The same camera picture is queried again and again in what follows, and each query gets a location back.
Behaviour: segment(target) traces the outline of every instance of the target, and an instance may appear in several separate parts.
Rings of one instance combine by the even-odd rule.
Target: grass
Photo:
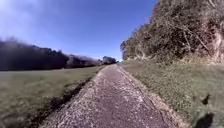
[[[127,61],[121,66],[150,92],[158,94],[192,127],[224,126],[224,66],[162,65],[146,61]],[[208,105],[204,105],[202,101],[208,95]]]
[[[0,127],[36,127],[99,69],[0,72]]]

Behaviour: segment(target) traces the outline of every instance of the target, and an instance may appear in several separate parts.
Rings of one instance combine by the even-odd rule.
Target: foliage
[[[150,22],[121,44],[123,59],[147,56],[163,61],[193,53],[220,60],[223,7],[222,0],[159,0]]]
[[[0,58],[0,71],[51,70],[100,65],[98,60],[67,56],[61,51],[24,44],[15,39],[0,41]]]
[[[115,64],[115,63],[117,63],[115,58],[108,57],[108,56],[103,57],[103,64],[104,65]]]

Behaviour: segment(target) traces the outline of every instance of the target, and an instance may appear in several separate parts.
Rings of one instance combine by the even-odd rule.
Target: blue sky
[[[67,54],[121,59],[120,44],[156,0],[0,0],[0,37]]]

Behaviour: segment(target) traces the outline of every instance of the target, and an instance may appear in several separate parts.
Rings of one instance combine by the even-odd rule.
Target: asphalt road
[[[40,128],[178,128],[117,65],[107,66]]]

